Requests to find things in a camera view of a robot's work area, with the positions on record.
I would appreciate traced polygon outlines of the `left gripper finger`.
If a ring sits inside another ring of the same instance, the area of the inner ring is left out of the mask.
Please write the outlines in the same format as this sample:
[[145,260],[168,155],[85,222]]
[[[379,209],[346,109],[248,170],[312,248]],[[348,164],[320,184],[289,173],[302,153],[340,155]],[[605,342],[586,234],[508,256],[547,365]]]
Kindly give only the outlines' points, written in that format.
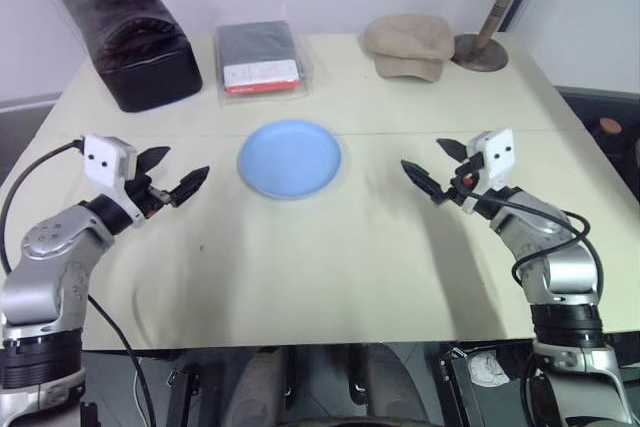
[[173,207],[180,207],[184,204],[200,189],[208,174],[208,166],[200,167],[189,172],[179,181],[178,185],[170,191],[170,204]]
[[169,146],[157,146],[139,153],[136,159],[136,174],[143,175],[155,168],[170,150]]

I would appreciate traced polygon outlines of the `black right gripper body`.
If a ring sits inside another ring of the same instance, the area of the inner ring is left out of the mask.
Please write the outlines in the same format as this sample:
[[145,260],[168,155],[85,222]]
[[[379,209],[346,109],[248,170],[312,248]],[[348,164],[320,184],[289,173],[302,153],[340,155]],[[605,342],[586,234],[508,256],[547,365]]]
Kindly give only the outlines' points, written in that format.
[[483,168],[483,154],[481,152],[473,154],[455,170],[455,175],[450,180],[450,187],[443,193],[439,202],[453,201],[456,205],[462,205],[467,200],[478,201],[479,195],[474,192],[474,189]]

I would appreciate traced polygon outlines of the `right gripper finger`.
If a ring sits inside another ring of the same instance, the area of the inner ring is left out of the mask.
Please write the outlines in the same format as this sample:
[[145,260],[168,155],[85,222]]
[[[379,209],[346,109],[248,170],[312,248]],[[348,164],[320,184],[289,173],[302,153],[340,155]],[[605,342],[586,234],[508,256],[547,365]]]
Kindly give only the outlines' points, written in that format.
[[440,184],[425,169],[407,160],[401,161],[401,167],[411,182],[424,192],[434,204],[440,205],[444,202],[444,191]]
[[437,143],[449,157],[457,162],[464,162],[468,158],[467,147],[455,139],[439,138]]

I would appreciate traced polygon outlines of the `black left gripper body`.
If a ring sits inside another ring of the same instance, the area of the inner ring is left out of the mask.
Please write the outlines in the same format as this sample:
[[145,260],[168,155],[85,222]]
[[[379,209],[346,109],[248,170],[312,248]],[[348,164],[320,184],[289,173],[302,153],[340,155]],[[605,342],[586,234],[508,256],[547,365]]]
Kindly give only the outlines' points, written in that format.
[[170,193],[155,188],[151,177],[143,169],[138,169],[134,178],[127,180],[124,187],[128,197],[144,218],[151,218],[164,206],[172,203]]

